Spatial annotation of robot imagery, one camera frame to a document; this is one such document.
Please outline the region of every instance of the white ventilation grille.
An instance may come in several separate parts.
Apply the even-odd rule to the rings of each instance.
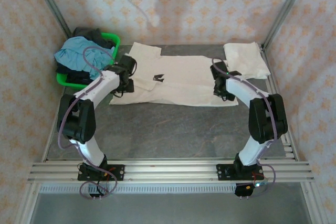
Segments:
[[[43,184],[41,194],[76,194],[79,193],[78,184]],[[208,194],[208,193],[232,193],[236,189],[235,184],[129,184],[118,185],[116,194]],[[96,186],[84,186],[83,193],[98,193]]]

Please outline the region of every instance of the gray floor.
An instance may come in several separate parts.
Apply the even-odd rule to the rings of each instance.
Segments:
[[[101,202],[78,194],[40,194],[31,224],[211,223],[309,224],[300,183],[276,183],[267,194],[115,194]]]
[[[162,55],[225,58],[223,45],[159,47]],[[121,46],[118,55],[130,49],[131,46]],[[265,80],[251,82],[267,90]],[[108,105],[111,98],[106,97],[96,109],[96,140],[108,159],[234,158],[249,137],[248,108],[241,102],[238,106],[221,108],[154,103]],[[48,159],[79,159],[74,148],[65,151],[58,148],[56,131],[52,139]],[[264,156],[285,156],[281,141],[273,144]]]

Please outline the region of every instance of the blue cloth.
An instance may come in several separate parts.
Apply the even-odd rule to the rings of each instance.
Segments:
[[[68,39],[63,44],[62,48],[54,54],[54,56],[57,62],[70,68],[71,70],[89,72],[90,78],[94,80],[99,77],[99,73],[87,65],[83,59],[83,51],[85,48],[91,46],[99,47],[110,53],[110,55],[108,55],[96,48],[90,48],[85,53],[88,62],[96,68],[103,70],[103,68],[111,61],[114,47],[112,47],[112,49],[105,49],[98,46],[93,41],[85,39],[84,37],[74,37]]]

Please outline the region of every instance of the gray marble surface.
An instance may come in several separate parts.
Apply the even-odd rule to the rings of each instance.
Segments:
[[[223,45],[163,45],[162,55],[203,55],[225,59]],[[131,46],[121,46],[118,56]],[[265,80],[251,80],[267,90]],[[121,158],[234,158],[247,142],[248,108],[239,101],[230,107],[190,107],[141,103],[109,105],[107,96],[96,109],[96,140],[108,159]],[[48,159],[79,159],[75,148],[62,151],[54,131]],[[265,153],[283,157],[277,141]]]

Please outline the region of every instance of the clothes pile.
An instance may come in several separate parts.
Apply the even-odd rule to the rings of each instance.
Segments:
[[[99,76],[99,73],[88,66],[83,59],[82,54],[87,47],[94,47],[86,51],[88,62],[103,70],[111,61],[115,43],[103,39],[100,29],[77,27],[72,33],[72,38],[54,54],[57,61],[56,72],[67,74],[67,83],[88,85]]]

